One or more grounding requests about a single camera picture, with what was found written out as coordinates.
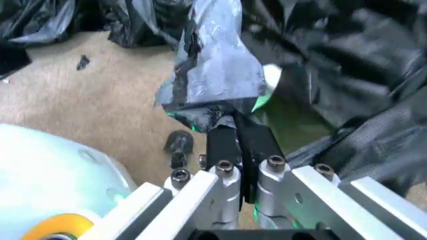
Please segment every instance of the black plastic bag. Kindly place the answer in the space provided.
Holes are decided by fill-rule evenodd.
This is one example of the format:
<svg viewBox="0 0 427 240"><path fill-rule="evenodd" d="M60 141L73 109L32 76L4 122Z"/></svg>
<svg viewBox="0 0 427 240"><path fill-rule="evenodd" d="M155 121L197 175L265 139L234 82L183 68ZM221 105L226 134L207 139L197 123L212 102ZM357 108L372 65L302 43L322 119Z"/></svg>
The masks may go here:
<svg viewBox="0 0 427 240"><path fill-rule="evenodd" d="M168 114L199 132L237 110L250 114L264 94L263 69L240 40L238 0L197 0L172 78L156 94Z"/></svg>
<svg viewBox="0 0 427 240"><path fill-rule="evenodd" d="M5 47L0 44L0 80L31 63L24 49Z"/></svg>
<svg viewBox="0 0 427 240"><path fill-rule="evenodd" d="M370 176L396 193L427 181L427 86L358 127L343 128L286 156L301 167L324 163L343 183Z"/></svg>
<svg viewBox="0 0 427 240"><path fill-rule="evenodd" d="M77 31L102 29L94 0L0 0L0 40L28 47L64 41Z"/></svg>
<svg viewBox="0 0 427 240"><path fill-rule="evenodd" d="M283 68L276 93L297 99L336 128L393 106L427 77L424 32L402 24L423 20L423 7L339 3L243 1L242 29L242 41L263 65ZM415 11L389 10L401 5Z"/></svg>
<svg viewBox="0 0 427 240"><path fill-rule="evenodd" d="M125 48L176 47L192 0L0 0L0 40L17 47L67 40L80 31L111 30Z"/></svg>

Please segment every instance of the green led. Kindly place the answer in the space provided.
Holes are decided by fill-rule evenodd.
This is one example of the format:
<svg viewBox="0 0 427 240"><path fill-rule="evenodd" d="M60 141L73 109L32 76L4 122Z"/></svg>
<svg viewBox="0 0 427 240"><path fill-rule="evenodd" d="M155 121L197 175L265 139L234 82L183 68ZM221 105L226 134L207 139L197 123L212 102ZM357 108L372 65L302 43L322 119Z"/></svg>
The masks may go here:
<svg viewBox="0 0 427 240"><path fill-rule="evenodd" d="M258 221L258 211L256 207L253 208L253 218L255 221Z"/></svg>

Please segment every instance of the beige carpet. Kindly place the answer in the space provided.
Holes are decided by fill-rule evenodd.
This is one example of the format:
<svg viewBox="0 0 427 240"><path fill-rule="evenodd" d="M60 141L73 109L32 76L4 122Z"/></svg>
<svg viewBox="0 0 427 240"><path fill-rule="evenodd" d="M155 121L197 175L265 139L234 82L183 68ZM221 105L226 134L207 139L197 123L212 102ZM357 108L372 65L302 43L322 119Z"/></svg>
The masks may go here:
<svg viewBox="0 0 427 240"><path fill-rule="evenodd" d="M0 82L0 122L48 132L91 146L122 162L137 184L163 185L170 175L162 148L170 132L186 129L153 108L155 92L170 76L175 54L168 47L124 49L108 33L80 33L71 40L29 50L33 63ZM90 64L76 71L81 55ZM198 170L206 136L193 132L189 169ZM427 209L426 188L411 201ZM251 206L242 228L255 228Z"/></svg>

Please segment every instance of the torn plastic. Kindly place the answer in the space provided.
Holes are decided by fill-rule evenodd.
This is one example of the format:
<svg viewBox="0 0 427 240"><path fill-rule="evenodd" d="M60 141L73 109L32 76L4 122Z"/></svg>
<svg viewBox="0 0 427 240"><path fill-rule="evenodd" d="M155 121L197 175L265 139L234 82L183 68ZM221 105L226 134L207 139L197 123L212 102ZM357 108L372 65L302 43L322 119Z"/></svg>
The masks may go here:
<svg viewBox="0 0 427 240"><path fill-rule="evenodd" d="M247 0L242 41L263 65L283 68L278 95L339 128L392 107L425 83L426 6Z"/></svg>
<svg viewBox="0 0 427 240"><path fill-rule="evenodd" d="M250 114L266 83L261 64L240 40L239 0L197 0L189 18L172 78L155 103L184 125L207 132L235 110Z"/></svg>
<svg viewBox="0 0 427 240"><path fill-rule="evenodd" d="M0 80L31 63L31 59L24 49L10 48L0 44L0 56Z"/></svg>

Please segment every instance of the screw head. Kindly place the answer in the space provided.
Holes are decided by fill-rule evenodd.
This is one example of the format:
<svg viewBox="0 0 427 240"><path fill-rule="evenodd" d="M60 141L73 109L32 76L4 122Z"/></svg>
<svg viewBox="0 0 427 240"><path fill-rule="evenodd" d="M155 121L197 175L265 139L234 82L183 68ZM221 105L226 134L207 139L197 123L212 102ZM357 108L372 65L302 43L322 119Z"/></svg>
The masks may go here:
<svg viewBox="0 0 427 240"><path fill-rule="evenodd" d="M177 168L170 174L172 186L176 189L182 189L190 181L190 178L191 175L185 168Z"/></svg>
<svg viewBox="0 0 427 240"><path fill-rule="evenodd" d="M233 174L233 164L229 160L220 160L216 166L216 174L220 177L229 177Z"/></svg>
<svg viewBox="0 0 427 240"><path fill-rule="evenodd" d="M267 158L267 165L273 172L282 172L285 170L286 161L282 156L271 155Z"/></svg>
<svg viewBox="0 0 427 240"><path fill-rule="evenodd" d="M314 165L314 169L329 181L332 182L332 180L334 179L335 172L329 165L324 163L318 163Z"/></svg>
<svg viewBox="0 0 427 240"><path fill-rule="evenodd" d="M206 170L207 164L206 154L200 154L198 156L198 165L200 166L200 169Z"/></svg>

